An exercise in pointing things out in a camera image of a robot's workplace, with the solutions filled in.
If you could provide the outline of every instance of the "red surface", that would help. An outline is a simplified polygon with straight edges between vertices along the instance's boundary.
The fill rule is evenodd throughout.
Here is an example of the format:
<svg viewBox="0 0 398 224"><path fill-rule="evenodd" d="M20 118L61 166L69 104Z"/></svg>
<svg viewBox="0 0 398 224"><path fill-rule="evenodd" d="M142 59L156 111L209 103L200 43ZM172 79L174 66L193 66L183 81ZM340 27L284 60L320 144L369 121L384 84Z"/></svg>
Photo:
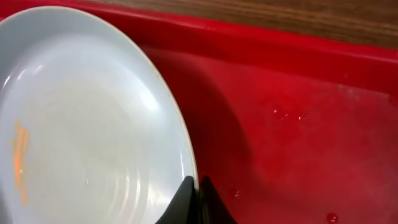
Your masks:
<svg viewBox="0 0 398 224"><path fill-rule="evenodd" d="M16 2L0 0L0 17L76 7L135 41L182 110L200 177L239 223L398 223L397 52L92 3Z"/></svg>

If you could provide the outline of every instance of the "brown wood grain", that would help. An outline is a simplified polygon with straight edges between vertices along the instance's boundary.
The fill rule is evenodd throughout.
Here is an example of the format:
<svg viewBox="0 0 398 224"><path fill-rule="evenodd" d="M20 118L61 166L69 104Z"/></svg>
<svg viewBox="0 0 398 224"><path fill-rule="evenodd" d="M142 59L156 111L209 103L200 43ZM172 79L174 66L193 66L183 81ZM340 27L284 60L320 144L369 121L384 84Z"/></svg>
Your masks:
<svg viewBox="0 0 398 224"><path fill-rule="evenodd" d="M92 0L398 48L398 0Z"/></svg>

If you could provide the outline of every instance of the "wooden surface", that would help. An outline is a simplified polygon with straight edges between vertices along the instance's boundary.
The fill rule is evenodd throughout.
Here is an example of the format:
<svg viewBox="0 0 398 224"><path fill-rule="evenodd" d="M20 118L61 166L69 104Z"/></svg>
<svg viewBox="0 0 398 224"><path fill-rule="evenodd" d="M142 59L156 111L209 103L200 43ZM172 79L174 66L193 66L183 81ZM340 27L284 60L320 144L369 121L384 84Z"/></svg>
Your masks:
<svg viewBox="0 0 398 224"><path fill-rule="evenodd" d="M92 0L398 49L398 0Z"/></svg>

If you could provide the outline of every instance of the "black object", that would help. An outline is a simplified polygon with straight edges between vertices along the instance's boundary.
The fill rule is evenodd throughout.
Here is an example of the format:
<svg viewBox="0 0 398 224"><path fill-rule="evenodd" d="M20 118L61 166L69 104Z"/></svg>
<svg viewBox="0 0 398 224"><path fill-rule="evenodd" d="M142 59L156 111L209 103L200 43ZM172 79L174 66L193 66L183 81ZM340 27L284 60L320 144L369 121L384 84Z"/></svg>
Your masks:
<svg viewBox="0 0 398 224"><path fill-rule="evenodd" d="M237 224L221 201L209 177L204 177L200 191L193 177L186 177L169 206L156 224Z"/></svg>

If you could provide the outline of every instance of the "tray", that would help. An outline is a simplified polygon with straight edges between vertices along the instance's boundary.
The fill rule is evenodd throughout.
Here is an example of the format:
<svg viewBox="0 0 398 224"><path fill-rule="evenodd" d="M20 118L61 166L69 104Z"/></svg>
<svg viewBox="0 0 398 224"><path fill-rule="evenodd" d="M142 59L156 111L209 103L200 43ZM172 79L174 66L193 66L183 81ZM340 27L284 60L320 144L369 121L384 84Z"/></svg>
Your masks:
<svg viewBox="0 0 398 224"><path fill-rule="evenodd" d="M159 69L238 223L398 223L398 52L76 1Z"/></svg>

